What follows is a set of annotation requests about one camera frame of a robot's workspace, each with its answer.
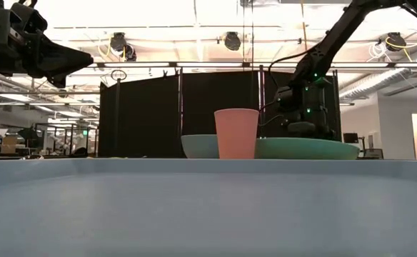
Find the spotlight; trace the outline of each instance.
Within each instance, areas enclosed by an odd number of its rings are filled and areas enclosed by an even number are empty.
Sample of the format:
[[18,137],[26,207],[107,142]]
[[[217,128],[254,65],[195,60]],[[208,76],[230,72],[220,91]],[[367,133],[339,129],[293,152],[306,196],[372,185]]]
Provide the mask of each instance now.
[[226,38],[224,39],[224,45],[231,51],[238,51],[240,49],[241,42],[237,32],[228,32],[226,34]]
[[390,32],[388,33],[388,38],[387,38],[388,43],[386,44],[386,48],[389,51],[400,51],[402,50],[402,48],[400,47],[395,47],[395,46],[407,46],[407,42],[405,39],[402,38],[401,33],[400,32]]
[[114,36],[110,39],[110,47],[118,56],[124,56],[126,61],[137,61],[136,50],[126,42],[124,35],[123,32],[114,33]]

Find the yellow cable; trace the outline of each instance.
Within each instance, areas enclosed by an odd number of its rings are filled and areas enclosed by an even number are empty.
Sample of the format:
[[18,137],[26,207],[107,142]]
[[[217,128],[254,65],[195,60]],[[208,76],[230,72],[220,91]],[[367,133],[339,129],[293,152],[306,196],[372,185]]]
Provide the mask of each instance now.
[[408,54],[407,49],[403,49],[403,52],[404,52],[404,53],[406,53],[408,60],[409,60],[410,62],[413,62],[412,58],[410,57],[410,54]]
[[303,40],[305,41],[306,51],[308,50],[307,47],[307,29],[306,29],[306,20],[303,16],[303,0],[301,0],[301,10],[302,10],[302,28],[303,28]]
[[110,43],[111,43],[111,38],[109,39],[109,45],[107,45],[107,54],[104,54],[103,51],[101,51],[101,45],[97,45],[97,51],[104,57],[107,57],[110,54]]

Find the plate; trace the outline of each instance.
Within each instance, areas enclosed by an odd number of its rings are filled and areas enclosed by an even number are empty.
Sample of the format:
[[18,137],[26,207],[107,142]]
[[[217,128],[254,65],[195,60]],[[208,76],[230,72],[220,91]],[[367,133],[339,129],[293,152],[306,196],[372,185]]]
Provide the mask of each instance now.
[[296,160],[356,160],[359,148],[347,143],[312,138],[262,138],[256,158]]

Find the teal bowl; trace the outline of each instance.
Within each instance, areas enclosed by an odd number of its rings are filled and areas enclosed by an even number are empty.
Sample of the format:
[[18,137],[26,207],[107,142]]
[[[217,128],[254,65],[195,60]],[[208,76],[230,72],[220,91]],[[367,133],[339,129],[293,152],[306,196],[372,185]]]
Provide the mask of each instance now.
[[188,135],[181,137],[187,158],[219,158],[216,135]]
[[262,138],[255,158],[292,160],[356,160],[359,148],[337,141],[311,138]]

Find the ceiling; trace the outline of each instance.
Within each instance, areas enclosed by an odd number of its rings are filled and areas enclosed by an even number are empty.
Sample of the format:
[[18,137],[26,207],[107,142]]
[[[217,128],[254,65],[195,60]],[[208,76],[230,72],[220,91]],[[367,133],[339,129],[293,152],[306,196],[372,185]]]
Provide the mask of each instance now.
[[[15,1],[4,2],[5,7],[9,8]],[[36,9],[48,21],[46,35],[52,41],[90,53],[96,62],[120,60],[113,53],[106,55],[109,38],[114,32],[126,33],[128,42],[136,50],[137,61],[271,62],[305,51],[306,45],[311,47],[319,42],[342,15],[343,7],[349,1],[317,2],[304,4],[302,10],[300,4],[273,4],[243,9],[239,0],[40,0]],[[304,39],[303,21],[306,23],[307,42],[299,44],[298,40]],[[230,51],[224,46],[223,37],[228,31],[237,32],[243,39],[239,51]],[[408,43],[415,43],[417,19],[400,8],[370,13],[334,61],[375,61],[369,49],[379,37],[384,38],[392,31],[401,32]],[[393,60],[403,58],[402,54],[391,52],[388,52],[388,56]],[[219,70],[199,69],[197,72]],[[97,91],[102,77],[109,77],[109,74],[90,74],[92,72],[84,73],[82,70],[68,77],[68,90]],[[129,74],[129,80],[162,74],[162,68],[134,69]],[[339,83],[343,86],[365,75],[354,71],[340,73]],[[33,83],[25,76],[11,80],[29,88]],[[45,79],[35,79],[35,86],[39,90],[56,90]],[[82,99],[99,102],[98,95],[71,96],[65,101]],[[63,101],[59,97],[47,100]]]

